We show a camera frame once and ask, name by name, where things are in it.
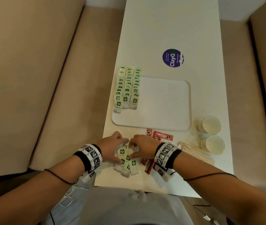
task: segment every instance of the table surface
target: table surface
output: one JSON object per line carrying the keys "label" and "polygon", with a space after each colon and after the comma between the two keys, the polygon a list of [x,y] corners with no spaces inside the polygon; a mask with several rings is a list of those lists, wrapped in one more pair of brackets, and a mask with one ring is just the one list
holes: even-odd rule
{"label": "table surface", "polygon": [[[162,55],[168,49],[179,50],[184,63],[174,68],[166,65]],[[174,136],[175,144],[185,140],[198,144],[201,135],[196,125],[206,116],[217,117],[222,125],[218,135],[226,149],[213,159],[216,167],[233,173],[217,0],[127,0],[103,137],[115,131],[129,139],[135,134],[146,134],[144,128],[112,122],[116,72],[122,65],[140,67],[146,76],[186,80],[191,88],[191,128],[186,132],[164,132]],[[139,174],[125,178],[113,170],[112,164],[104,163],[97,172],[95,185],[199,197],[178,174],[164,182],[155,171],[147,175],[141,164],[139,170]]]}

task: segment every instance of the paper cup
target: paper cup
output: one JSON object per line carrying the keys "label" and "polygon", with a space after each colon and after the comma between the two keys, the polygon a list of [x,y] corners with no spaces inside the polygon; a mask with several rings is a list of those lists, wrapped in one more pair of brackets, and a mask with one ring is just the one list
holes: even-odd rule
{"label": "paper cup", "polygon": [[197,125],[202,133],[218,134],[221,130],[221,122],[214,116],[205,117],[204,120]]}
{"label": "paper cup", "polygon": [[225,143],[221,137],[210,135],[201,141],[201,148],[213,155],[221,155],[225,150]]}

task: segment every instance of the finger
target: finger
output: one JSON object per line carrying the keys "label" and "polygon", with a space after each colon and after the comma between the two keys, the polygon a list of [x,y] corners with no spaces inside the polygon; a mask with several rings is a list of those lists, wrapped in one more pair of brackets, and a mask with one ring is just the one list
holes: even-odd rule
{"label": "finger", "polygon": [[110,161],[112,163],[117,163],[117,164],[121,164],[122,163],[121,159],[116,157],[116,156],[113,156]]}
{"label": "finger", "polygon": [[118,140],[118,143],[119,144],[126,144],[126,143],[128,143],[129,142],[129,139],[128,138],[122,138],[122,139],[119,139]]}
{"label": "finger", "polygon": [[120,139],[120,138],[122,138],[122,135],[121,135],[120,132],[118,132],[118,131],[114,132],[114,133],[112,134],[112,136],[113,136],[114,138],[116,138],[116,139]]}
{"label": "finger", "polygon": [[138,137],[134,137],[130,140],[129,142],[129,147],[131,147],[132,145],[134,145],[134,147],[136,147],[138,145],[139,139]]}
{"label": "finger", "polygon": [[140,151],[136,151],[136,152],[133,152],[131,155],[130,155],[130,159],[135,159],[135,158],[141,158],[141,152]]}

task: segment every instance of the person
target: person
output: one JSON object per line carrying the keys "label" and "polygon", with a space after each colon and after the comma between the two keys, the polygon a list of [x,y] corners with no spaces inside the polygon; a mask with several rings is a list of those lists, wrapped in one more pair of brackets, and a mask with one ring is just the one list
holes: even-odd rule
{"label": "person", "polygon": [[[121,163],[115,156],[120,144],[128,143],[119,132],[101,139],[102,161]],[[153,159],[160,142],[146,135],[135,135],[129,147],[138,146],[133,158]],[[225,174],[218,168],[186,153],[178,153],[172,168],[212,206],[238,224],[266,224],[266,193]],[[75,182],[84,172],[85,163],[73,155],[49,170],[65,180]],[[70,188],[48,171],[44,171],[18,188],[0,197],[0,224],[33,224],[44,219]],[[93,187],[85,202],[79,224],[192,224],[176,196],[144,193],[118,188]]]}

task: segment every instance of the round sticker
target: round sticker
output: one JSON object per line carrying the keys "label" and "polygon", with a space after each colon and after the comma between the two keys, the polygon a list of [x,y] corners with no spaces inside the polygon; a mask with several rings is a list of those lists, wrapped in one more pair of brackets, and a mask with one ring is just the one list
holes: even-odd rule
{"label": "round sticker", "polygon": [[170,67],[179,67],[184,63],[184,56],[176,49],[168,49],[163,53],[163,61]]}

